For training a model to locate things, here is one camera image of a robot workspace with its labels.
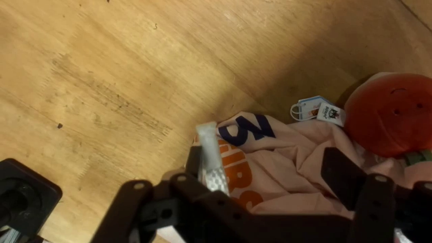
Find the wooden floor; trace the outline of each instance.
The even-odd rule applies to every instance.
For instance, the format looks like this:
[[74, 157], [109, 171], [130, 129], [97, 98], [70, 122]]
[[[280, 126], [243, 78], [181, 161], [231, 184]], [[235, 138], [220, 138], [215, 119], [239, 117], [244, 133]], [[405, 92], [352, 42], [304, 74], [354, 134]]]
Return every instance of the wooden floor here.
[[89, 242], [123, 183], [182, 167], [196, 125], [432, 76], [431, 30], [429, 0], [3, 0], [0, 159], [62, 188], [42, 237]]

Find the orange ball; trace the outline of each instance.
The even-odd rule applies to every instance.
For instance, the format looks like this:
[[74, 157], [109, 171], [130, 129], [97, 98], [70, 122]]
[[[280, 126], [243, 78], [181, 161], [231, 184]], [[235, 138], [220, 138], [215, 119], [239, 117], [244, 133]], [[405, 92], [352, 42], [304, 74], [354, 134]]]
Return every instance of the orange ball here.
[[346, 103], [344, 129], [367, 152], [400, 159], [432, 149], [432, 79], [377, 75]]

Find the white tag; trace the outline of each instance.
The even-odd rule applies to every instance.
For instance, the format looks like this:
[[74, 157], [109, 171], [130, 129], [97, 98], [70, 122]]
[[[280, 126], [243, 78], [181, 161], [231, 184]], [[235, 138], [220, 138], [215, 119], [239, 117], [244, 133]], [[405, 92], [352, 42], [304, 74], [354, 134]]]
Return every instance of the white tag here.
[[320, 106], [319, 115], [316, 119], [343, 128], [346, 113], [339, 107], [323, 103]]
[[292, 107], [292, 118], [298, 122], [312, 121], [317, 117], [320, 106], [328, 103], [323, 96], [301, 99]]

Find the wood grain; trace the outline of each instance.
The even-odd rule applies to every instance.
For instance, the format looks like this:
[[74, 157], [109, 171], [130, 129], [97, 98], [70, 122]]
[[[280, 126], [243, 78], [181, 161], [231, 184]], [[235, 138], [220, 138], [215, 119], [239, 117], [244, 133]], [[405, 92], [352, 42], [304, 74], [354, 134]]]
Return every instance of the wood grain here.
[[381, 71], [432, 76], [431, 53], [397, 0], [1, 2], [0, 159], [64, 190], [42, 237], [89, 242], [123, 183], [184, 165], [196, 125], [290, 122]]

